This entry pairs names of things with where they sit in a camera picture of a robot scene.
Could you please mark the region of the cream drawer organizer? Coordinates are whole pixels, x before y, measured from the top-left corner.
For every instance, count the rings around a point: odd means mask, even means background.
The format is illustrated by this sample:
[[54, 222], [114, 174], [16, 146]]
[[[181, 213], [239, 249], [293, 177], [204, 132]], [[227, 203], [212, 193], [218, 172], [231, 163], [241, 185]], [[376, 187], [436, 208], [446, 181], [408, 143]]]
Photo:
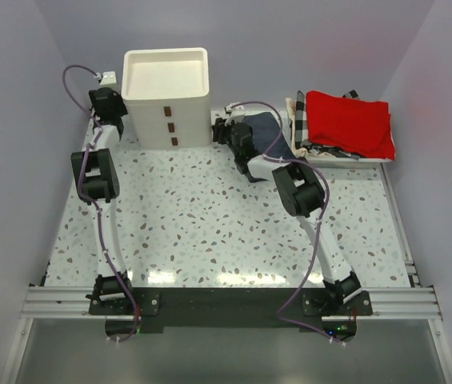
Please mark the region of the cream drawer organizer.
[[211, 144], [205, 48], [126, 52], [121, 96], [142, 148], [168, 150]]

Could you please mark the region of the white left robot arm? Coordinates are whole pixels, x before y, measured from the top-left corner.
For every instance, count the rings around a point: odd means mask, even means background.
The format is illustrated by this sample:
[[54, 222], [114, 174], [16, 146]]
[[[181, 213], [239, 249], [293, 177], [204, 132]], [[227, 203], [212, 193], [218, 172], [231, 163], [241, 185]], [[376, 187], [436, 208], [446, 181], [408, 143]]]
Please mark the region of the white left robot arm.
[[134, 308], [135, 294], [118, 239], [120, 186], [110, 149], [122, 139], [127, 111], [114, 86], [100, 86], [89, 96], [92, 137], [70, 156], [77, 194], [90, 208], [98, 248], [97, 277], [86, 297], [91, 314], [126, 314]]

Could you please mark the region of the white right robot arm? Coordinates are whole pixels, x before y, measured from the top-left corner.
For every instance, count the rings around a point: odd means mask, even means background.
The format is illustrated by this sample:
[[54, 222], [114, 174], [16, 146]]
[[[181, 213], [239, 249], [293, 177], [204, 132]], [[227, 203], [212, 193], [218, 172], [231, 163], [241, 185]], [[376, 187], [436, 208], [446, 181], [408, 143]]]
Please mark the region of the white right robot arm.
[[303, 158], [296, 157], [272, 114], [248, 116], [241, 122], [216, 118], [212, 141], [230, 148], [240, 174], [250, 182], [272, 181], [282, 206], [298, 220], [321, 267], [324, 297], [313, 300], [322, 314], [344, 314], [362, 292], [354, 268], [343, 255], [336, 237], [322, 222], [330, 188]]

